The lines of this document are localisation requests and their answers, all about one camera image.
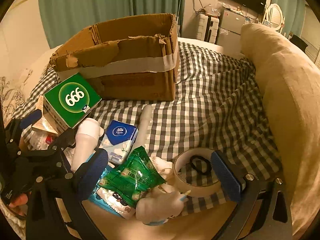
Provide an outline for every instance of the green box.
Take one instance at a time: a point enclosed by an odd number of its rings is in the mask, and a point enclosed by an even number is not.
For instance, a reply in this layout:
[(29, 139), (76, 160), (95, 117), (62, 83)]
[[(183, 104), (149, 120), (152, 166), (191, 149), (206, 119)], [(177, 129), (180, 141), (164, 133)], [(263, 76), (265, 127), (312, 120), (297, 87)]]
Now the green box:
[(77, 73), (44, 94), (43, 115), (61, 134), (76, 127), (100, 101), (101, 97)]

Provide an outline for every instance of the white mirror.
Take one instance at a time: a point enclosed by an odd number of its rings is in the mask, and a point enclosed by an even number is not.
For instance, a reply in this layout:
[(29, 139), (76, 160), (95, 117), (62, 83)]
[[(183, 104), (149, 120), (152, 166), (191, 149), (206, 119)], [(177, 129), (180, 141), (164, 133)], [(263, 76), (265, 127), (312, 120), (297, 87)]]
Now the white mirror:
[(264, 14), (263, 23), (265, 20), (272, 24), (272, 26), (270, 27), (275, 31), (279, 30), (282, 27), (284, 23), (284, 17), (279, 5), (277, 5), (276, 3), (270, 4)]

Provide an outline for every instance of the masking tape roll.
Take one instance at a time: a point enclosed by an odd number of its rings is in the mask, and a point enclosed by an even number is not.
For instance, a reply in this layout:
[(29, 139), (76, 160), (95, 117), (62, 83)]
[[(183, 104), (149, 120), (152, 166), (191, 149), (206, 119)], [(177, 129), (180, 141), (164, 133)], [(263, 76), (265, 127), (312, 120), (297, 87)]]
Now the masking tape roll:
[(194, 186), (194, 185), (188, 184), (186, 181), (183, 181), (178, 176), (179, 170), (183, 166), (185, 166), (187, 163), (189, 163), (190, 158), (193, 155), (202, 156), (210, 161), (212, 152), (214, 152), (214, 150), (200, 147), (200, 148), (193, 148), (193, 149), (187, 150), (186, 152), (181, 153), (177, 157), (177, 159), (173, 163), (173, 173), (174, 173), (174, 179), (175, 179), (175, 187), (180, 192), (187, 192), (188, 190), (190, 190), (191, 192), (189, 196), (191, 197), (207, 197), (216, 193), (221, 189), (220, 181), (217, 181), (209, 186)]

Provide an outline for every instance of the black hair tie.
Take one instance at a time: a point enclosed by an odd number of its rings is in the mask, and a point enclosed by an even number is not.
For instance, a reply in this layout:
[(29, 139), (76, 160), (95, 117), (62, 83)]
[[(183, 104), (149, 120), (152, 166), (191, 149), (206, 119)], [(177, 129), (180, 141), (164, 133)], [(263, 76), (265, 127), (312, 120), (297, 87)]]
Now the black hair tie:
[[(204, 161), (206, 164), (207, 164), (207, 170), (205, 172), (199, 170), (194, 164), (193, 164), (193, 160), (194, 159), (200, 159), (202, 161)], [(191, 158), (190, 158), (190, 161), (189, 161), (190, 165), (191, 165), (191, 168), (193, 168), (196, 172), (200, 173), (201, 175), (209, 175), (211, 173), (211, 170), (212, 170), (212, 167), (211, 167), (211, 163), (208, 159), (200, 156), (200, 155), (193, 155)]]

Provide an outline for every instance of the white bottle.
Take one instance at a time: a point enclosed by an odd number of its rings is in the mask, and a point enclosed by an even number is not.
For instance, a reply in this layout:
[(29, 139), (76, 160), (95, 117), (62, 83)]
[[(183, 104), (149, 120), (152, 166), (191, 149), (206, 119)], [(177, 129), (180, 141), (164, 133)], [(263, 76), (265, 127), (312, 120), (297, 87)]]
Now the white bottle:
[(152, 106), (151, 105), (144, 106), (140, 115), (137, 138), (134, 144), (132, 145), (131, 152), (140, 146), (145, 147), (148, 126), (151, 121), (151, 115), (152, 115)]
[(76, 148), (73, 154), (71, 171), (75, 172), (82, 163), (86, 162), (98, 144), (104, 130), (98, 121), (92, 118), (84, 119), (76, 134)]

